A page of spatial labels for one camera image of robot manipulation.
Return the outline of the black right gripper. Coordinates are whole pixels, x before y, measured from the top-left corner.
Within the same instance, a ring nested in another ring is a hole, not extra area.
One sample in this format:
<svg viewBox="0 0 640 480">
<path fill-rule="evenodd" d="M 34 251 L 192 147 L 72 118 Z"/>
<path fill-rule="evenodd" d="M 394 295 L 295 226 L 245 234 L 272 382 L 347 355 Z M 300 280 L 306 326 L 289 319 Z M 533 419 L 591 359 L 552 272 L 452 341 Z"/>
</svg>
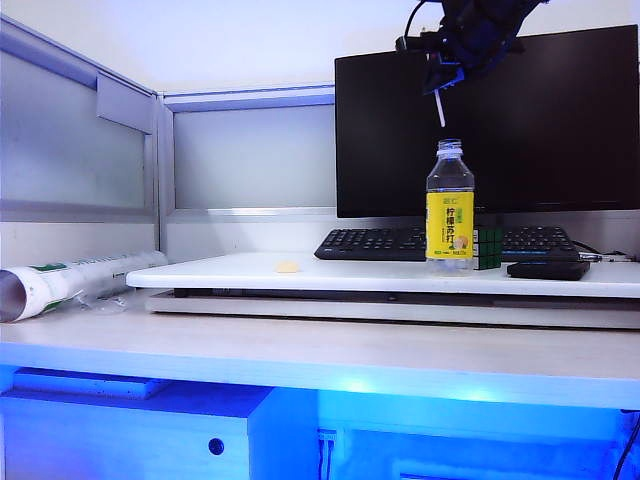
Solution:
<svg viewBox="0 0 640 480">
<path fill-rule="evenodd" d="M 434 94 L 492 68 L 511 47 L 524 19 L 525 1 L 442 1 L 443 50 L 426 54 L 431 67 L 423 94 Z"/>
</svg>

